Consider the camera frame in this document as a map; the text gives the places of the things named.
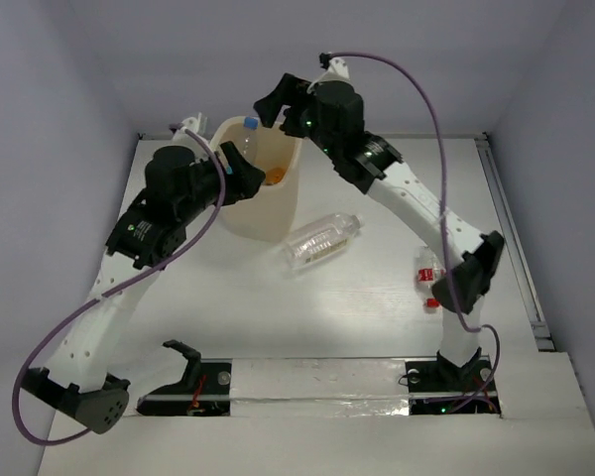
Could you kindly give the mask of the orange juice bottle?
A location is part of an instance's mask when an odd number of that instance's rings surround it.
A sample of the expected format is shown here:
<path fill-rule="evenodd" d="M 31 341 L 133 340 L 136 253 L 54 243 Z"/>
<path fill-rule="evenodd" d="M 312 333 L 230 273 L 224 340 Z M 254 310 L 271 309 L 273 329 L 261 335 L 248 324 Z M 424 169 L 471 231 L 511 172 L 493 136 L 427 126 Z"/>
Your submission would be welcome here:
<path fill-rule="evenodd" d="M 285 174 L 286 171 L 282 168 L 273 168 L 266 171 L 265 185 L 272 186 L 280 183 L 283 180 Z"/>

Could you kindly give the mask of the blue cap water bottle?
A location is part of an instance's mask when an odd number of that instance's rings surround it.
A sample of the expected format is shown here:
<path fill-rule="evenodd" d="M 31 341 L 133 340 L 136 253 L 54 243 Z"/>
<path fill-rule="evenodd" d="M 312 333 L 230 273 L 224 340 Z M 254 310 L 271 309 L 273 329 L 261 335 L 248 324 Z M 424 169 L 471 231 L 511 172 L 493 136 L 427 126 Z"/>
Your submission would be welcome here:
<path fill-rule="evenodd" d="M 258 152 L 258 126 L 257 118 L 246 116 L 238 138 L 238 150 L 242 157 L 252 166 L 256 164 Z"/>

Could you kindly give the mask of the large clear ribbed bottle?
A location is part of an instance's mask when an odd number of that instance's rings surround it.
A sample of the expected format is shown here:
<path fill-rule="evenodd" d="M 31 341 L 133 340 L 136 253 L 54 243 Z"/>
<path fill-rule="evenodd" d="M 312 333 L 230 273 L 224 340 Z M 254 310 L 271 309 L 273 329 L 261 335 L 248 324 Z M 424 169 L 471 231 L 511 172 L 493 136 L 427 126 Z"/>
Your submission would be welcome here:
<path fill-rule="evenodd" d="M 289 266 L 293 269 L 303 268 L 341 252 L 364 224 L 360 214 L 337 212 L 293 231 L 284 242 Z"/>

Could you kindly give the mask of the red label red cap bottle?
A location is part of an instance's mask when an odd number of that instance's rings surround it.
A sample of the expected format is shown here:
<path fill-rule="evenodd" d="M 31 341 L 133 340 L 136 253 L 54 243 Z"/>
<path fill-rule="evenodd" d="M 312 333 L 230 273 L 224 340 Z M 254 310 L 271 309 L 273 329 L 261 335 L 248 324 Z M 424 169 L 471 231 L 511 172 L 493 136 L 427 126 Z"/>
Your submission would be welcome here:
<path fill-rule="evenodd" d="M 415 288 L 426 312 L 435 313 L 440 303 L 432 294 L 432 286 L 444 276 L 445 271 L 435 254 L 426 246 L 417 248 L 415 255 Z"/>

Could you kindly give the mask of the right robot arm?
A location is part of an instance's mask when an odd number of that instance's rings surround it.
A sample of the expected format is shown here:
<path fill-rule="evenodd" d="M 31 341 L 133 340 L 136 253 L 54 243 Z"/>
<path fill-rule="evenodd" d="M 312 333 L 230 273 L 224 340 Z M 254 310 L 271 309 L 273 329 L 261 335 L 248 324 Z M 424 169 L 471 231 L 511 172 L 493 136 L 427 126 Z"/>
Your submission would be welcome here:
<path fill-rule="evenodd" d="M 290 137 L 311 140 L 345 181 L 393 212 L 439 259 L 445 274 L 431 287 L 443 309 L 436 376 L 446 388 L 462 387 L 481 356 L 474 330 L 504 237 L 441 209 L 396 148 L 366 130 L 363 98 L 348 81 L 311 85 L 286 73 L 254 109 L 263 126 L 278 124 Z"/>

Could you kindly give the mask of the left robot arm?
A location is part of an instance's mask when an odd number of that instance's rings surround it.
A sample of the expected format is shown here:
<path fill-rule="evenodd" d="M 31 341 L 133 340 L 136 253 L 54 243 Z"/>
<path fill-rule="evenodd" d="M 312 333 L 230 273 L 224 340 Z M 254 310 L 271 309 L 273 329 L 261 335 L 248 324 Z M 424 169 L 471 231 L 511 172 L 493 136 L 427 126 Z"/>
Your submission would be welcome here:
<path fill-rule="evenodd" d="M 218 210 L 257 194 L 264 173 L 231 141 L 199 160 L 181 145 L 159 148 L 145 167 L 145 186 L 119 217 L 105 243 L 98 281 L 46 364 L 25 363 L 14 391 L 26 391 L 80 423 L 110 430 L 125 412 L 130 383 L 109 373 L 124 328 L 161 271 L 196 243 L 187 226 L 206 208 Z"/>

